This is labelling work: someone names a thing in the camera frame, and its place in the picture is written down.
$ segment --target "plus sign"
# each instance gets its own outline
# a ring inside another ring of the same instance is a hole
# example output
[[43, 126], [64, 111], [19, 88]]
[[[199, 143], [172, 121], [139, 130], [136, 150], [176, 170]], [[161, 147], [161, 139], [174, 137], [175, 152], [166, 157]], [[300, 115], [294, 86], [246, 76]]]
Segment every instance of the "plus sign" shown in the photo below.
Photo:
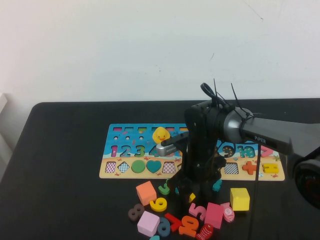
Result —
[[257, 171], [257, 165], [252, 165], [251, 161], [247, 161], [245, 165], [242, 166], [242, 170], [247, 171], [249, 175], [254, 174]]

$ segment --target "orange cube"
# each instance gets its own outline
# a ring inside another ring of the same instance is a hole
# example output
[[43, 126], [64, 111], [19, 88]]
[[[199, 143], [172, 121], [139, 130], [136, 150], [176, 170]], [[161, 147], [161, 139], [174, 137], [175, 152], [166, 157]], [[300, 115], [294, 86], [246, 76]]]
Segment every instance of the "orange cube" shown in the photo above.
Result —
[[146, 206], [150, 201], [155, 201], [157, 199], [157, 192], [150, 181], [137, 186], [135, 189], [143, 206]]

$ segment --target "green circle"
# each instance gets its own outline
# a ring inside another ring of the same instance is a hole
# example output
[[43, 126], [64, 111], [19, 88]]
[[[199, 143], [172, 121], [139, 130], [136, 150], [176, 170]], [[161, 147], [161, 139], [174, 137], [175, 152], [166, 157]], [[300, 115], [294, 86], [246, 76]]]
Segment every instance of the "green circle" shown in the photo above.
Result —
[[133, 163], [132, 163], [132, 171], [136, 174], [139, 174], [139, 173], [142, 173], [145, 168], [146, 168], [146, 164], [144, 161], [142, 160], [135, 160]]

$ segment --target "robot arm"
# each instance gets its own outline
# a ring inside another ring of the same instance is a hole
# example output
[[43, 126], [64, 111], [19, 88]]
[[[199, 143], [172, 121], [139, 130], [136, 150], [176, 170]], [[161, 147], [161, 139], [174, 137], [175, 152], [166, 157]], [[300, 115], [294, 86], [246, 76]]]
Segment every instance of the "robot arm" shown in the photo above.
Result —
[[218, 140], [234, 144], [252, 141], [286, 155], [289, 177], [295, 179], [303, 197], [320, 208], [320, 124], [254, 117], [248, 109], [218, 97], [205, 83], [201, 88], [212, 100], [185, 111], [189, 132], [157, 145], [160, 156], [177, 150], [183, 153], [181, 170], [168, 181], [171, 190], [178, 188], [188, 196], [192, 183], [215, 182], [221, 177], [226, 160], [217, 154]]

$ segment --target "checkered pattern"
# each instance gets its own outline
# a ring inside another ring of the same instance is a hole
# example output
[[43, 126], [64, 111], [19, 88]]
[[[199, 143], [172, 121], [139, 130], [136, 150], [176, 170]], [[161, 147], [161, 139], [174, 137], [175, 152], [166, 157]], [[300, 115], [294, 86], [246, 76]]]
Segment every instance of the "checkered pattern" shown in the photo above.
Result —
[[167, 161], [163, 164], [162, 173], [164, 174], [174, 174], [176, 173], [175, 163], [172, 161]]
[[236, 163], [226, 163], [224, 167], [225, 174], [239, 174], [238, 164]]
[[128, 165], [125, 161], [118, 166], [118, 169], [119, 169], [120, 172], [122, 172], [122, 173], [124, 173], [125, 171], [127, 171], [129, 168], [130, 168], [129, 165]]
[[110, 174], [110, 173], [114, 173], [115, 170], [116, 170], [116, 162], [115, 161], [108, 161], [106, 163], [105, 172], [107, 174]]

